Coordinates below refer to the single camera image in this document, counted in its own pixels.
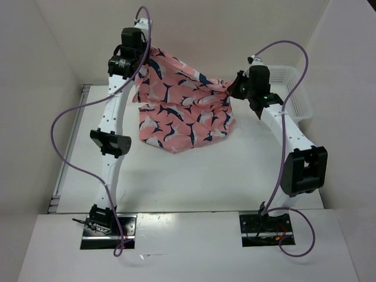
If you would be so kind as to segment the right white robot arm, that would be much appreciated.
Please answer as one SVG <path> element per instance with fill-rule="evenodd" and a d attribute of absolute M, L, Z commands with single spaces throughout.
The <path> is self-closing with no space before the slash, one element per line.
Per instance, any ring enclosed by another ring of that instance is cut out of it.
<path fill-rule="evenodd" d="M 239 71 L 228 88 L 231 97 L 249 102 L 250 109 L 268 126 L 282 148 L 276 187 L 258 211 L 257 222 L 264 231 L 275 229 L 298 199 L 323 186 L 328 159 L 325 147 L 318 147 L 305 137 L 281 97 L 271 92 L 269 79 L 268 67 L 251 65 Z"/>

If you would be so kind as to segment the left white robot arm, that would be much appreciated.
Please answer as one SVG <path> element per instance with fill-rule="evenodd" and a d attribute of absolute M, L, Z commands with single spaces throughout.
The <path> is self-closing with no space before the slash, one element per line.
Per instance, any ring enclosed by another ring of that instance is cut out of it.
<path fill-rule="evenodd" d="M 116 213 L 116 188 L 120 167 L 129 152 L 132 140 L 123 135 L 123 117 L 127 99 L 133 87 L 133 75 L 141 65 L 143 55 L 148 52 L 149 28 L 137 24 L 124 28 L 118 45 L 108 62 L 109 100 L 98 127 L 90 131 L 90 138 L 100 148 L 102 175 L 106 188 L 98 196 L 89 212 L 90 222 L 105 235 L 118 234 Z"/>

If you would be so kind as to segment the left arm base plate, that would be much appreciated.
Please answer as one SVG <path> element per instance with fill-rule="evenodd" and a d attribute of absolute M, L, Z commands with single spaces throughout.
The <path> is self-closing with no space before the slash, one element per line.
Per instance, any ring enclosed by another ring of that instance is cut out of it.
<path fill-rule="evenodd" d="M 134 249 L 137 215 L 119 214 L 118 217 L 124 233 L 125 245 L 123 248 L 125 250 Z M 95 223 L 90 223 L 89 216 L 86 216 L 84 222 L 80 244 L 81 250 L 114 249 L 120 244 L 120 231 L 116 223 L 114 223 L 112 229 L 109 229 L 107 227 L 100 227 Z"/>

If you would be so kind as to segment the pink shark print shorts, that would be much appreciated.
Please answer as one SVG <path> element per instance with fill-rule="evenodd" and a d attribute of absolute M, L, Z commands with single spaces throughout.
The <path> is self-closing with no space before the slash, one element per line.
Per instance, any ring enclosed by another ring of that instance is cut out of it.
<path fill-rule="evenodd" d="M 236 123 L 227 88 L 180 59 L 151 48 L 149 62 L 135 80 L 139 139 L 170 153 L 218 142 Z"/>

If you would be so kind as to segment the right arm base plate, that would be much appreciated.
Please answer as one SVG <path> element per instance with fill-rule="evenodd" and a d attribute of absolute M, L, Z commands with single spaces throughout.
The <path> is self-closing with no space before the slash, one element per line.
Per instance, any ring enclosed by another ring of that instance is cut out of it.
<path fill-rule="evenodd" d="M 295 245 L 290 216 L 264 219 L 256 211 L 239 214 L 242 247 Z"/>

